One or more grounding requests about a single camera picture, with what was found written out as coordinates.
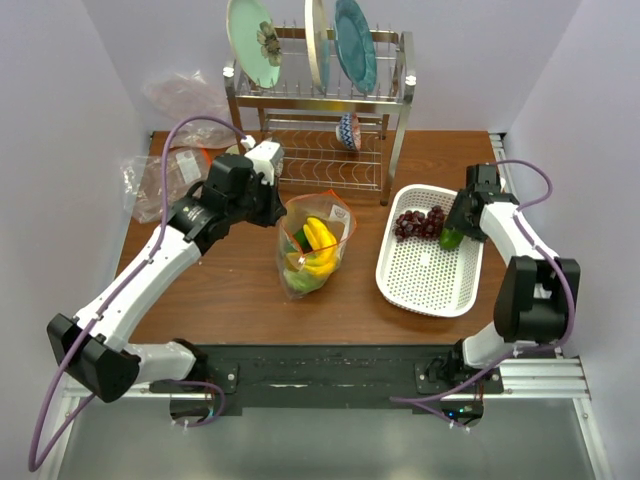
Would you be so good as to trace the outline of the yellow banana bunch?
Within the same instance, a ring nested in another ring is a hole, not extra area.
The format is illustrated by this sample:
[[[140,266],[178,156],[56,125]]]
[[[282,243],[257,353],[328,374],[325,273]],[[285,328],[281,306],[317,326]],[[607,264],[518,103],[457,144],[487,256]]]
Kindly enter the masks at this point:
[[[303,230],[313,247],[304,256],[303,268],[317,278],[327,278],[338,266],[338,242],[327,225],[316,217],[308,217]]]

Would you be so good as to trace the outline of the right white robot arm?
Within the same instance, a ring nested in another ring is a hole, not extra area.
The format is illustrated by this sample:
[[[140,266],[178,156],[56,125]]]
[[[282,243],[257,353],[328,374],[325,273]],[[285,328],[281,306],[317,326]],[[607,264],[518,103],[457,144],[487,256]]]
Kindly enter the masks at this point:
[[[546,182],[542,197],[521,203],[504,192],[498,172],[501,162],[472,165],[445,222],[447,231],[480,242],[491,240],[506,265],[492,322],[462,340],[461,359],[445,369],[448,386],[459,393],[480,382],[480,369],[528,349],[559,347],[573,331],[581,269],[576,260],[550,249],[524,218],[522,211],[548,199],[553,186],[538,167],[517,163]]]

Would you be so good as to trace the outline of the green cabbage toy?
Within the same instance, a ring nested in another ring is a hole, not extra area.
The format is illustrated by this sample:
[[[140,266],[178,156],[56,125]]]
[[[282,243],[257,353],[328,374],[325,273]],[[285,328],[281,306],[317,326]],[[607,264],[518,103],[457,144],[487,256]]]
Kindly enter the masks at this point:
[[[293,296],[304,296],[323,286],[323,281],[305,270],[283,270],[283,278],[286,287]]]

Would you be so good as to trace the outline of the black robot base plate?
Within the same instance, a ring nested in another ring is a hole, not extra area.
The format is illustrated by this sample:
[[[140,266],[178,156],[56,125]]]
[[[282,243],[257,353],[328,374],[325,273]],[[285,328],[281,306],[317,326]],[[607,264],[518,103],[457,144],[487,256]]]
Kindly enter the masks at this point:
[[[464,364],[455,345],[203,345],[204,380],[221,395],[197,386],[167,381],[151,384],[154,394],[170,394],[174,417],[201,415],[211,405],[229,416],[246,408],[400,409],[411,398],[441,408],[439,394],[463,385],[465,400],[447,415],[459,419],[479,409],[472,401],[500,394],[497,369],[474,384],[476,369]]]

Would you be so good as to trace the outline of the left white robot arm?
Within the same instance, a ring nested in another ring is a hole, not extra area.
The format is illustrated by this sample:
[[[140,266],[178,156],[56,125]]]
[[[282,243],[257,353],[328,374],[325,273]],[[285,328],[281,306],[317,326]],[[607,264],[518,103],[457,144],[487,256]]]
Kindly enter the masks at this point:
[[[232,225],[277,223],[286,210],[278,193],[283,151],[263,142],[244,155],[215,158],[170,208],[135,259],[74,316],[56,315],[47,335],[58,365],[105,403],[133,385],[173,380],[185,392],[207,380],[205,360],[185,341],[134,345],[131,334],[171,283],[223,239]]]

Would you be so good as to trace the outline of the dark green cucumber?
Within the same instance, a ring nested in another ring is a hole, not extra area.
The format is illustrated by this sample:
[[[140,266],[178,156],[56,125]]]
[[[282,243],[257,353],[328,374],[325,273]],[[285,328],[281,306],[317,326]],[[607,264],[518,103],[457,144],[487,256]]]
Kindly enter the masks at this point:
[[[293,235],[293,238],[297,242],[297,245],[300,247],[300,249],[304,253],[308,253],[308,252],[311,252],[313,250],[313,247],[309,243],[309,240],[307,239],[303,229],[298,230]]]

